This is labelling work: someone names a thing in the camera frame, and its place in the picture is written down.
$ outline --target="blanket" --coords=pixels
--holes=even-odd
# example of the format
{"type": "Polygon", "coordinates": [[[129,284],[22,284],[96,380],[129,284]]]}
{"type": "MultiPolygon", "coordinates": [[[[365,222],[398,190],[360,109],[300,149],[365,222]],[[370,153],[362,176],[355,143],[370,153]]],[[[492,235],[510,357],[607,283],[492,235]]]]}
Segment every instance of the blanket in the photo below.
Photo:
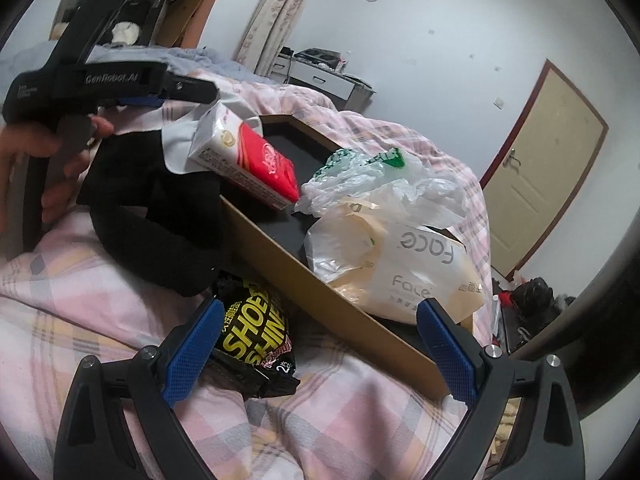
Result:
{"type": "MultiPolygon", "coordinates": [[[[470,215],[451,231],[466,245],[487,293],[474,314],[481,344],[491,335],[488,219],[475,175],[403,126],[337,112],[321,94],[214,78],[259,114],[292,114],[345,147],[374,154],[401,146],[453,170],[470,215]]],[[[165,103],[168,110],[183,107],[165,103]]],[[[162,114],[165,121],[176,113],[162,114]]],[[[86,354],[102,361],[158,344],[199,298],[182,298],[118,267],[104,252],[88,212],[76,207],[40,242],[0,268],[0,422],[41,479],[52,478],[54,443],[66,393],[86,354]]],[[[244,401],[209,370],[175,408],[215,476],[223,479],[421,479],[465,413],[450,397],[432,402],[359,357],[310,319],[296,321],[293,396],[244,401]]],[[[127,421],[149,475],[161,478],[135,416],[127,421]]]]}

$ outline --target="curtain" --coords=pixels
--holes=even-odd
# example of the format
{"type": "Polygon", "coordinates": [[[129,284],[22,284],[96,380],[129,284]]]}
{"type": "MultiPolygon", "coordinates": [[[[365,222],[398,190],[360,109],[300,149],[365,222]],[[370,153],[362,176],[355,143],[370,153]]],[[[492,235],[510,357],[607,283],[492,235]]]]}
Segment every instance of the curtain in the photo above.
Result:
{"type": "Polygon", "coordinates": [[[260,0],[239,47],[236,61],[267,75],[302,10],[304,0],[260,0]]]}

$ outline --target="black packet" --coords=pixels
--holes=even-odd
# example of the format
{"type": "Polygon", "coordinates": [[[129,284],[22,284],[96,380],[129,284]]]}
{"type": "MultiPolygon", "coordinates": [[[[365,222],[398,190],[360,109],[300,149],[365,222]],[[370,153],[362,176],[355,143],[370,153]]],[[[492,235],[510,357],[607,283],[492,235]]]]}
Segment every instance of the black packet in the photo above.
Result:
{"type": "Polygon", "coordinates": [[[209,365],[245,397],[294,394],[300,381],[277,293],[225,271],[213,293],[225,306],[225,320],[209,365]]]}

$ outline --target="wall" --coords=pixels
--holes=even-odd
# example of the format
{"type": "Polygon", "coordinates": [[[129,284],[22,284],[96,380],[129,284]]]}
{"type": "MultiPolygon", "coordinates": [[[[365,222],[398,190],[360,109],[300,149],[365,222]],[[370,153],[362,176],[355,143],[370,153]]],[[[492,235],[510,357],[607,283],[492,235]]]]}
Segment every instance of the wall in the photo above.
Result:
{"type": "Polygon", "coordinates": [[[216,0],[198,47],[208,46],[233,59],[260,0],[216,0]]]}
{"type": "Polygon", "coordinates": [[[610,127],[580,194],[523,269],[558,292],[584,289],[638,209],[640,58],[603,0],[306,0],[287,46],[350,50],[347,72],[377,92],[365,115],[414,128],[479,177],[545,59],[558,65],[610,127]]]}
{"type": "Polygon", "coordinates": [[[60,0],[34,0],[0,52],[0,59],[49,39],[60,0]]]}

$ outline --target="white plastic bag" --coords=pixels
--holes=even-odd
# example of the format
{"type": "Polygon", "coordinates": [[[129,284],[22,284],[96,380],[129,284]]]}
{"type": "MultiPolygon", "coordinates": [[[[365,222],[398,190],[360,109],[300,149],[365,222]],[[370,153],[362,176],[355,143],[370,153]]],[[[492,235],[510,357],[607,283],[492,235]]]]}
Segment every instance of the white plastic bag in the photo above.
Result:
{"type": "Polygon", "coordinates": [[[418,303],[436,298],[457,323],[484,303],[462,243],[363,200],[331,208],[307,232],[305,252],[318,278],[375,316],[415,324],[418,303]]]}
{"type": "Polygon", "coordinates": [[[436,298],[460,322],[484,303],[464,245],[426,227],[468,213],[451,172],[398,148],[338,150],[302,185],[296,210],[320,217],[305,238],[309,267],[365,312],[415,324],[418,303],[436,298]]]}
{"type": "Polygon", "coordinates": [[[382,206],[389,219],[444,229],[462,222],[465,191],[452,172],[436,172],[411,153],[393,148],[370,157],[338,150],[302,185],[295,211],[321,217],[344,199],[382,206]]]}

